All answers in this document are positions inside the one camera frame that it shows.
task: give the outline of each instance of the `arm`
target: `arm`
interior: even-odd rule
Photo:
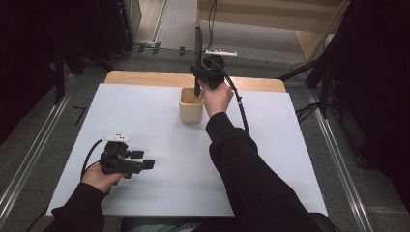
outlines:
[[[99,164],[88,168],[67,203],[52,210],[55,220],[45,231],[103,231],[101,203],[109,188],[124,175],[105,175]]]
[[[229,121],[228,87],[223,84],[213,92],[200,84],[210,116],[211,159],[236,218],[248,231],[320,231],[293,189],[259,157],[254,141]]]

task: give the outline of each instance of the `wire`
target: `wire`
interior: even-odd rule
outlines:
[[[335,226],[333,223],[332,223],[332,225],[333,225],[334,229],[335,229],[337,232],[341,232],[341,230],[338,229],[337,226]]]
[[[33,227],[37,224],[37,222],[39,222],[40,218],[42,217],[43,214],[45,214],[45,212],[47,211],[48,206],[45,207],[45,209],[42,210],[42,212],[36,217],[36,219],[33,220],[33,222],[30,224],[30,227],[28,227],[28,229],[26,230],[26,232],[30,232]]]
[[[111,154],[111,155],[109,155],[109,156],[107,156],[107,157],[104,157],[104,158],[102,158],[102,159],[99,159],[99,160],[97,160],[97,161],[95,161],[95,162],[93,162],[93,163],[91,163],[90,165],[87,166],[87,168],[85,168],[85,171],[87,171],[87,169],[90,168],[91,166],[93,166],[94,164],[96,164],[96,163],[98,163],[98,162],[100,162],[100,161],[106,160],[106,159],[108,159],[108,158],[110,158],[110,157],[112,157],[112,156],[114,156],[114,155],[115,155],[115,153],[114,153],[114,154]]]
[[[111,61],[111,62],[109,62],[109,63],[107,63],[107,64],[108,64],[108,65],[113,65],[113,64],[117,63],[118,61],[120,61],[121,59],[123,59],[126,54],[127,54],[127,52],[124,52],[124,53],[121,53],[121,54],[118,54],[118,55],[113,56],[113,57],[118,56],[118,58],[115,59],[115,60],[113,60],[113,61]],[[85,64],[88,68],[98,66],[97,64],[87,63],[87,62],[83,62],[83,64]]]
[[[301,124],[316,108],[320,108],[322,105],[323,104],[321,102],[315,102],[308,104],[304,108],[295,110],[299,124]],[[334,108],[334,104],[332,101],[326,101],[325,105],[329,106],[330,108]]]
[[[208,29],[209,29],[210,39],[209,39],[208,46],[202,52],[205,52],[206,50],[211,48],[212,47],[212,42],[214,41],[214,23],[215,23],[215,15],[217,14],[217,6],[218,6],[217,0],[214,0],[214,3],[212,4],[211,10],[209,11],[209,15],[208,15]],[[214,9],[214,16],[212,18],[212,27],[211,27],[212,9]]]
[[[93,145],[93,147],[90,149],[90,151],[88,152],[87,157],[85,158],[84,164],[82,165],[82,170],[81,170],[81,177],[80,177],[80,179],[82,178],[82,176],[84,176],[84,173],[85,173],[85,171],[87,170],[87,168],[90,167],[90,166],[88,166],[88,167],[86,168],[87,162],[88,162],[88,160],[90,159],[91,154],[93,153],[94,149],[95,149],[101,142],[103,142],[102,139],[100,139],[99,141],[97,141],[97,142]]]
[[[144,46],[144,45],[140,45],[140,46],[135,46],[131,51],[127,51],[124,54],[128,54],[128,53],[132,53],[135,51],[140,50],[140,48],[143,48],[143,50],[145,49],[151,49],[151,50],[166,50],[166,51],[177,51],[177,52],[187,52],[187,53],[194,53],[195,51],[192,50],[180,50],[180,49],[172,49],[172,48],[155,48],[155,47],[150,47],[150,46]]]
[[[249,134],[249,126],[248,126],[247,116],[245,115],[244,105],[242,104],[242,97],[239,96],[238,90],[235,87],[232,79],[229,77],[229,75],[226,73],[226,71],[217,62],[213,61],[212,59],[208,59],[208,58],[204,58],[204,59],[210,61],[218,69],[220,69],[222,71],[223,75],[225,76],[226,81],[228,82],[228,84],[232,88],[233,92],[235,93],[236,101],[238,102],[239,110],[241,111],[242,121],[244,122],[245,131]]]
[[[306,64],[306,62],[295,63],[295,64],[293,64],[293,65],[289,68],[289,71],[291,72],[291,71],[292,71],[292,68],[293,68],[294,66],[296,66],[296,65],[305,65],[305,64]],[[298,81],[303,81],[302,79],[296,78],[296,75],[293,76],[293,78],[296,79],[296,80],[298,80]]]

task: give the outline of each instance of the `right hand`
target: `right hand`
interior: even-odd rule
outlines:
[[[224,82],[216,89],[211,89],[206,82],[198,81],[202,88],[205,109],[211,118],[217,113],[226,112],[233,97],[230,86]]]

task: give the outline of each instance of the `hand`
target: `hand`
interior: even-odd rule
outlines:
[[[102,171],[102,166],[98,163],[90,166],[81,178],[81,183],[88,184],[103,193],[108,192],[111,186],[118,185],[121,178],[125,177],[126,173],[114,173],[105,175]]]
[[[209,117],[226,112],[233,96],[231,88],[224,82],[214,90],[206,82],[199,80],[198,83],[202,88],[204,105]]]

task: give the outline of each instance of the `small container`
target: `small container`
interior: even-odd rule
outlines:
[[[193,91],[193,88],[183,88],[181,90],[179,108],[180,119],[183,123],[197,124],[202,120],[204,105],[202,92],[199,97],[196,97]]]

